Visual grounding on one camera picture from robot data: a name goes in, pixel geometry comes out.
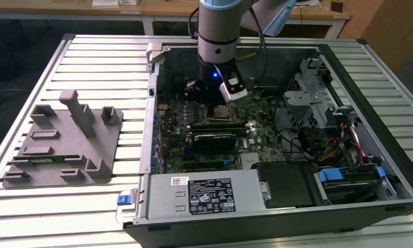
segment table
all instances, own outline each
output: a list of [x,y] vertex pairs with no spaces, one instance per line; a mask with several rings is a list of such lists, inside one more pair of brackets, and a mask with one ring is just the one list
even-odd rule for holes
[[[257,38],[241,38],[242,44],[254,41]],[[9,170],[6,162],[26,138],[33,106],[42,103],[64,109],[57,100],[58,93],[62,89],[76,89],[80,102],[90,108],[110,105],[124,112],[113,178],[104,185],[20,189],[4,189],[0,182],[0,247],[140,248],[116,221],[116,200],[120,191],[138,184],[144,105],[150,77],[144,70],[146,44],[150,42],[194,44],[189,37],[158,36],[76,35],[61,41],[0,146],[0,177]],[[329,45],[413,161],[413,95],[369,46],[354,40],[266,39],[268,44],[292,42]],[[337,86],[334,90],[348,104],[341,88]],[[393,217],[360,231],[230,246],[302,247],[304,243],[313,248],[413,247],[413,214]]]
[[[186,21],[197,4],[198,0],[142,0],[137,6],[92,9],[92,0],[0,0],[0,18],[141,21],[145,35],[153,35],[154,21]],[[328,4],[329,0],[324,0],[322,8],[302,7],[302,19],[300,9],[294,9],[286,24],[328,25],[325,38],[336,39],[350,15],[326,10]]]

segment white sticker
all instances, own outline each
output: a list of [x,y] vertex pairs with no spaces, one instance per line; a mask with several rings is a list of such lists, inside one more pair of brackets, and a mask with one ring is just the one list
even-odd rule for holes
[[121,11],[121,14],[140,14],[138,11]]
[[188,185],[188,177],[172,177],[172,185]]

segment floor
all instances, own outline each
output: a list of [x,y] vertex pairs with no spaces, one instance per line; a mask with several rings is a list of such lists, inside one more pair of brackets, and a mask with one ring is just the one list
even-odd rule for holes
[[[141,35],[142,25],[138,22],[96,22],[96,21],[54,21],[48,28],[41,20],[21,20],[32,47],[17,52],[17,60],[24,67],[24,74],[14,80],[0,82],[0,143],[12,126],[21,106],[29,95],[45,65],[65,33],[73,34],[117,34]],[[156,35],[188,35],[184,23],[156,23]],[[413,58],[397,73],[408,89],[413,92]]]

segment blue tab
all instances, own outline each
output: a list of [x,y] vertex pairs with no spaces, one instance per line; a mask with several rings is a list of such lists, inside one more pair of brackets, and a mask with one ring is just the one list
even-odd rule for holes
[[326,182],[328,178],[325,177],[325,174],[322,171],[318,172],[318,178],[320,178],[320,182]]
[[117,205],[130,205],[132,204],[132,196],[130,195],[118,195],[117,196]]
[[377,167],[377,173],[380,175],[380,178],[382,179],[385,177],[385,171],[384,171],[382,167],[380,167],[380,166]]
[[321,182],[344,179],[340,169],[337,168],[322,169],[318,172],[318,178]]

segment metal panel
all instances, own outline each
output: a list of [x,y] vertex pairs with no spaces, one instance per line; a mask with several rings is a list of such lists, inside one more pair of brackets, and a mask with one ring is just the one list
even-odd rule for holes
[[146,80],[134,81],[54,81],[48,89],[146,89]]
[[140,44],[70,44],[69,50],[124,50],[124,51],[145,51],[146,45]]
[[82,81],[82,80],[145,80],[148,73],[141,72],[118,72],[118,73],[56,73],[53,81]]
[[65,57],[142,57],[145,51],[81,51],[70,50]]
[[[336,56],[413,161],[413,97],[401,90],[400,82],[389,76],[390,71],[368,54],[362,46],[353,40],[268,38],[266,41],[309,45],[325,42],[333,48]],[[77,69],[65,66],[60,68],[62,72],[52,74],[53,80],[48,78],[45,83],[45,89],[49,91],[40,94],[37,102],[52,104],[56,109],[65,109],[62,104],[54,101],[54,96],[58,90],[76,88],[80,90],[82,103],[90,104],[92,108],[98,109],[110,105],[122,109],[125,117],[113,166],[114,177],[105,185],[12,190],[4,189],[0,182],[0,247],[140,248],[130,236],[121,231],[113,206],[117,193],[136,187],[138,183],[145,117],[145,102],[141,98],[148,87],[149,75],[137,71],[136,68],[140,67],[130,67],[125,72],[125,66],[118,68],[116,66],[145,65],[148,42],[193,43],[194,41],[180,37],[101,35],[77,35],[72,41],[66,56],[73,57],[62,58],[60,64],[84,66]],[[241,42],[257,43],[258,39],[242,38]],[[341,101],[348,104],[346,98],[341,97]],[[13,148],[17,148],[17,143],[24,141],[24,133],[30,126],[29,118],[22,118],[22,123],[20,135],[12,142],[13,147],[6,151],[1,161],[0,175],[9,169],[5,163],[16,154]],[[296,247],[304,243],[309,247],[318,248],[413,247],[413,214],[390,218],[361,231],[241,242],[232,247]]]
[[[42,99],[57,100],[61,91],[53,90],[42,93]],[[77,98],[82,99],[137,99],[146,98],[146,90],[77,90]]]
[[145,65],[60,65],[56,72],[145,72]]
[[118,65],[136,65],[136,64],[146,64],[145,57],[137,58],[78,58],[69,57],[64,58],[61,61],[61,65],[97,65],[97,64],[118,64]]

